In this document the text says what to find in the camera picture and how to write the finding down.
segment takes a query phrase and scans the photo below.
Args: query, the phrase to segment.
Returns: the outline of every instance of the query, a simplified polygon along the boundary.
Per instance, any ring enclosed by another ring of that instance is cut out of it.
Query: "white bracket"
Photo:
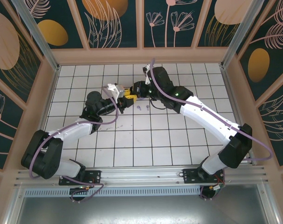
[[[147,73],[150,71],[150,65],[148,64],[147,66],[145,66],[145,68],[146,68],[146,71],[145,71],[145,76],[146,76],[145,84],[148,85],[148,84],[151,83],[151,82],[150,82],[150,79],[149,79],[149,77],[148,77],[148,75],[147,75]]]
[[[122,85],[108,84],[108,90],[111,91],[116,102],[119,97],[124,96],[124,87]]]

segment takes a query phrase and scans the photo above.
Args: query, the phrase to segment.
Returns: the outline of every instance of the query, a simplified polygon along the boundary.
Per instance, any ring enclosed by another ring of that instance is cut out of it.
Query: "yellow oval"
[[[106,2],[111,10],[114,8],[119,17],[125,14],[128,8],[128,0],[82,0],[85,9],[95,18],[99,20],[112,20],[114,17],[109,16],[109,10]]]
[[[260,82],[269,69],[270,56],[266,50],[262,48],[255,49],[248,62],[248,75],[249,78],[255,82]]]
[[[10,20],[0,13],[0,69],[13,68],[18,61],[19,51],[17,31]]]
[[[252,0],[217,0],[215,17],[218,22],[235,25],[242,22]]]
[[[55,46],[62,46],[68,42],[68,34],[64,27],[53,20],[43,20],[38,27],[47,43]]]

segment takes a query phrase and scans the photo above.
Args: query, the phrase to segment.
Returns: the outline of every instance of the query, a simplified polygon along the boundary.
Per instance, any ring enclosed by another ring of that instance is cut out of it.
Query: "metal frame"
[[[246,15],[244,16],[242,22],[240,23],[232,41],[229,44],[228,50],[222,60],[222,66],[225,68],[229,65],[231,59],[234,57],[237,49],[239,48],[241,42],[243,41],[246,33],[249,31],[252,23],[255,20],[256,13],[262,8],[264,0],[254,0],[250,4]]]
[[[52,77],[52,80],[51,80],[52,84],[51,84],[51,87],[48,91],[47,98],[46,98],[46,104],[45,104],[44,109],[43,109],[43,115],[42,115],[42,118],[41,118],[40,123],[38,125],[38,127],[40,127],[41,130],[44,130],[44,126],[46,124],[48,111],[49,111],[49,108],[50,108],[50,105],[51,105],[52,97],[54,95],[56,82],[57,82],[59,73],[61,72],[61,68],[62,68],[61,66],[58,67],[58,69],[56,70],[56,72],[55,72],[55,74],[54,74],[54,76]]]
[[[19,13],[26,27],[29,29],[31,35],[36,40],[44,56],[48,59],[53,70],[57,70],[58,63],[54,55],[52,54],[49,45],[47,44],[43,35],[41,34],[34,18],[31,16],[27,6],[25,5],[25,2],[20,0],[11,0],[11,2],[15,6],[16,11]]]
[[[101,170],[101,183],[106,187],[159,187],[159,186],[186,186],[179,173],[186,168],[197,166],[161,166],[161,167],[132,167],[132,168],[97,168]],[[61,188],[58,185],[59,177],[47,180],[42,178],[30,179],[28,170],[20,170],[15,180],[15,188]],[[268,179],[263,166],[240,165],[237,169],[225,169],[227,185],[267,183]]]
[[[183,177],[179,173],[185,168],[196,168],[197,166],[161,166],[161,167],[135,167],[135,168],[97,168],[102,171],[101,183],[109,189],[184,189],[199,187],[198,184],[184,184]],[[226,185],[258,184],[266,186],[268,179],[263,166],[240,165],[237,169],[225,169]],[[58,185],[59,177],[44,180],[29,178],[28,170],[19,170],[14,181],[15,192],[8,209],[7,218],[4,223],[15,224],[18,220],[23,199],[28,190],[40,190],[45,188],[52,190],[69,189],[69,186]]]

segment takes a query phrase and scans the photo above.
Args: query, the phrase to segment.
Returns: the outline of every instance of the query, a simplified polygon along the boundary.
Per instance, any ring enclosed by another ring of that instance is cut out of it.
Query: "small object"
[[[216,186],[213,187],[213,190],[218,190],[218,189],[220,189],[219,185],[216,185]]]

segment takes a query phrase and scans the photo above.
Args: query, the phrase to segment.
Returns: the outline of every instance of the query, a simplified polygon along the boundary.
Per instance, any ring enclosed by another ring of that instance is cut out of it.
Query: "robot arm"
[[[117,102],[117,107],[121,113],[124,113],[125,108],[132,106],[137,99],[137,96],[130,94],[130,90],[125,90],[120,85],[109,84],[108,89],[112,91],[115,101]],[[82,115],[75,122],[77,125],[58,133],[45,144],[43,148],[47,148],[47,151],[39,152],[33,166],[33,171],[44,179],[56,175],[68,176],[75,178],[75,180],[82,181],[85,166],[74,160],[61,159],[62,150],[71,142],[83,136],[93,134],[98,130],[100,125],[88,123],[89,121],[101,123],[103,120],[100,116],[109,114],[115,111],[115,109],[110,98],[103,99],[99,92],[90,92],[87,95]],[[35,132],[21,160],[22,166],[29,168],[39,145],[48,136],[56,132],[57,130],[48,133],[43,130]]]
[[[235,127],[236,129],[242,130],[243,132],[252,135],[251,127],[247,124],[240,126],[223,118],[222,116],[208,108],[206,105],[204,105],[187,88],[183,86],[174,86],[163,67],[153,68],[153,75],[155,76],[159,87],[165,93],[177,99],[202,105],[202,108],[205,107],[210,112],[212,112],[214,116],[196,106],[190,104],[182,104],[166,98],[158,91],[155,84],[153,83],[149,65],[144,67],[144,73],[146,75],[146,81],[134,83],[131,88],[133,94],[136,94],[138,97],[148,97],[151,100],[160,100],[166,108],[173,109],[175,110],[175,112],[181,113],[184,116],[198,122],[205,129],[211,132],[224,145],[223,149],[218,154],[207,157],[200,164],[197,169],[198,176],[202,180],[205,180],[210,175],[215,174],[218,170],[221,170],[225,167],[237,168],[251,149],[252,140],[232,130],[231,127]],[[231,125],[231,127],[228,128],[227,126],[225,126],[215,116],[225,120]]]

